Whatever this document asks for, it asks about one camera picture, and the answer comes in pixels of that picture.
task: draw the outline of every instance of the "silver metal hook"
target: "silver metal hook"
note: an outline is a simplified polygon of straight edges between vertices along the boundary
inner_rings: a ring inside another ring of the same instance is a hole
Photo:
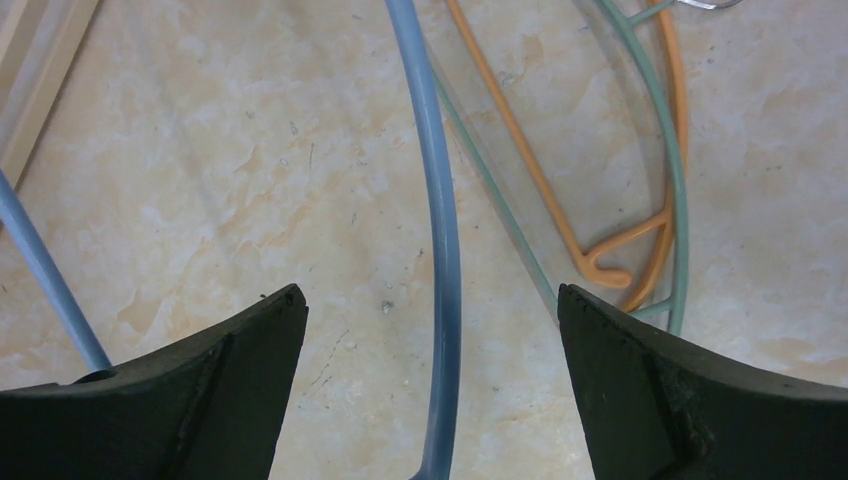
[[[685,3],[690,7],[700,8],[701,10],[721,10],[724,8],[730,8],[738,3],[741,3],[742,0],[727,0],[724,3],[709,3],[709,2],[701,2],[699,0],[677,0],[680,3]]]

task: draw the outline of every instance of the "beige marble tabletop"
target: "beige marble tabletop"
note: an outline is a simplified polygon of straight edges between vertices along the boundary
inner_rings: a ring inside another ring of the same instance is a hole
[[[444,5],[416,3],[508,175],[519,160]],[[591,1],[462,4],[581,242],[655,208],[656,121]],[[842,0],[674,7],[692,109],[684,336],[843,386],[846,13]],[[591,478],[550,315],[448,144],[464,283],[454,476]],[[20,195],[115,363],[300,284],[309,326],[271,477],[405,478],[432,347],[422,173],[380,0],[107,0]],[[580,283],[532,190],[510,194],[559,281]],[[608,261],[638,267],[647,247]],[[5,233],[0,286],[0,386],[85,374]]]

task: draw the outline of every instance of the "blue plastic tube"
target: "blue plastic tube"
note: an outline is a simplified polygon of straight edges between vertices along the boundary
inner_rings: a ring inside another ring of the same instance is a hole
[[[92,371],[105,370],[112,366],[94,331],[77,305],[68,284],[50,257],[47,247],[38,236],[32,222],[21,205],[15,190],[9,185],[6,175],[0,172],[0,219],[21,254],[29,264],[59,319],[68,331],[83,360]]]
[[[415,6],[411,0],[386,0],[386,6],[392,18],[412,97],[415,125],[424,157],[433,235],[433,378],[424,458],[421,469],[413,479],[446,480],[450,477],[453,460],[462,343],[462,282],[456,204],[433,71],[427,58]]]

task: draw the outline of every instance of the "metal hook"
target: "metal hook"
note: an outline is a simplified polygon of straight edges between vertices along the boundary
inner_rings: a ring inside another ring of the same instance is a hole
[[[742,0],[727,0],[724,3],[708,3],[708,2],[700,2],[698,0],[677,0],[680,3],[685,3],[690,7],[700,8],[701,10],[721,10],[724,8],[730,8],[738,3],[741,3]]]

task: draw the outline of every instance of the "marble surface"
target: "marble surface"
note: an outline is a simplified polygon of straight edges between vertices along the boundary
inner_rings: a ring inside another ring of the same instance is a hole
[[[591,2],[462,4],[581,242],[655,208],[656,122]],[[417,5],[509,176],[518,159],[444,5]],[[692,109],[684,336],[843,386],[846,13],[841,0],[674,8]],[[591,478],[550,315],[448,144],[464,281],[454,476]],[[271,477],[405,478],[432,348],[422,173],[379,0],[107,0],[20,195],[116,363],[299,283],[309,327]],[[532,190],[516,180],[510,195],[561,281],[581,283]],[[638,267],[646,248],[608,261]],[[85,374],[5,233],[0,287],[0,386]]]

